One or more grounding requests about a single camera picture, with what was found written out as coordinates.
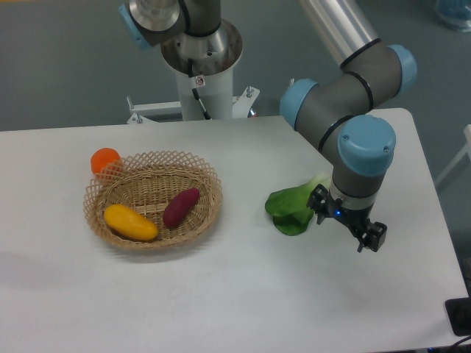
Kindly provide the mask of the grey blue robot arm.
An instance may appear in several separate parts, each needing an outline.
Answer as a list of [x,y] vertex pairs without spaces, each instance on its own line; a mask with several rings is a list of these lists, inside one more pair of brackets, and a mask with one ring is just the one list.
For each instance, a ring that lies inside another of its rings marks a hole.
[[[302,1],[341,76],[327,85],[294,82],[280,114],[333,167],[329,187],[313,186],[307,206],[318,221],[333,218],[359,249],[377,251],[386,225],[369,214],[392,163],[396,134],[372,110],[409,89],[417,64],[402,46],[385,45],[354,1]],[[132,40],[159,46],[179,81],[183,118],[234,116],[233,85],[224,82],[241,56],[238,30],[221,17],[219,1],[126,1],[118,9]]]

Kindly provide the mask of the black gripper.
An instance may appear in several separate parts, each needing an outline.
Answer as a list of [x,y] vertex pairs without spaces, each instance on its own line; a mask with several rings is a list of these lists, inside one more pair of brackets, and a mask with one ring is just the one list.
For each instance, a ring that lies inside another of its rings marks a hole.
[[371,205],[359,209],[345,207],[341,199],[334,199],[324,185],[318,184],[308,197],[307,207],[316,214],[317,224],[326,218],[333,218],[346,226],[353,235],[361,235],[358,253],[364,249],[377,252],[385,242],[388,228],[381,222],[372,223],[369,220]]

